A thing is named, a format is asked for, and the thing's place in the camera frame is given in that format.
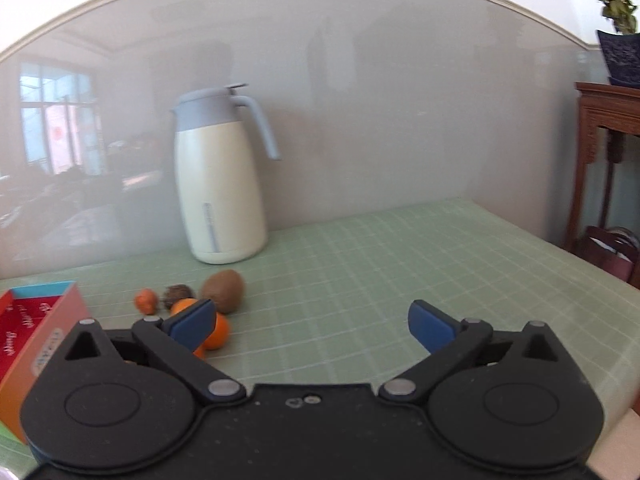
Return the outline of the small carrot piece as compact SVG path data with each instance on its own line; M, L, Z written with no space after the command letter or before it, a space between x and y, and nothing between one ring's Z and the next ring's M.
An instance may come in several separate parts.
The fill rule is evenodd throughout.
M157 310L158 297L154 290L142 288L134 295L134 306L143 315L154 315Z

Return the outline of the orange tangerine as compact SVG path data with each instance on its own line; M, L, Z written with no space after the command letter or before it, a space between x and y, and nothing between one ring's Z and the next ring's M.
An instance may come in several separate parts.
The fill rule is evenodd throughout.
M178 313L186 310L188 307L191 307L192 304L196 304L198 300L196 298L182 298L176 301L170 308L169 312L171 316L177 315Z
M216 314L213 331L203 342L203 348L207 351L221 349L228 341L231 334L231 325L228 318L220 313Z

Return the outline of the dark round water chestnut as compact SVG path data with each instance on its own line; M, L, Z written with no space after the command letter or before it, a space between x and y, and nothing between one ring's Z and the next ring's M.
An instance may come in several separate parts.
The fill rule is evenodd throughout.
M162 295L162 304L168 311L180 300L195 298L193 289L186 284L167 286Z

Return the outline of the brown kiwi fruit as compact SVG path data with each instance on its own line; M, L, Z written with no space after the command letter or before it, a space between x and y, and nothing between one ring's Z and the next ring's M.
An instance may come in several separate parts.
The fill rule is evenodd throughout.
M212 300L218 312L231 314L242 304L244 292L242 275L235 270L224 270L206 278L198 292L198 298Z

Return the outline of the red colourful cardboard box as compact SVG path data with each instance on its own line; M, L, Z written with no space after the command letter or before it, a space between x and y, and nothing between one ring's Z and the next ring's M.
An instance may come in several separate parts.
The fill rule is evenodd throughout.
M1 294L1 434L24 442L21 406L52 354L89 311L74 282L17 286Z

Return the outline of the dark red bag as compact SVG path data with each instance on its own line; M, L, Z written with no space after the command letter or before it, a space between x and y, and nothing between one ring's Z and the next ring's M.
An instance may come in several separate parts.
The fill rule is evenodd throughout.
M639 287L639 237L626 228L588 226L575 254L604 272Z

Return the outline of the cream thermos jug grey lid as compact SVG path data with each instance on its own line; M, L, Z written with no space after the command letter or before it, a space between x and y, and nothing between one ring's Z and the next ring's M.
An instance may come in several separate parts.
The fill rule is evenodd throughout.
M175 117L175 178L194 258L228 264L256 255L268 240L253 150L239 109L253 117L266 155L281 158L268 118L242 84L180 96Z

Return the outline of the dark blue plant pot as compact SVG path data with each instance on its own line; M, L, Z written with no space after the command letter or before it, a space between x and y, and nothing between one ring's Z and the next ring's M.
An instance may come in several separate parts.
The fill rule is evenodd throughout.
M614 86L639 88L640 58L639 34L614 35L597 31L599 44L605 65L608 68L608 79Z

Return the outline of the green potted plant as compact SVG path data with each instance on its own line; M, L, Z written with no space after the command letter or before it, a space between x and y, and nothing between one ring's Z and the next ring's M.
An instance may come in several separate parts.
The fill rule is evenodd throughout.
M638 6L634 0L598 0L602 4L601 15L608 20L621 35L638 32L638 20L634 15Z

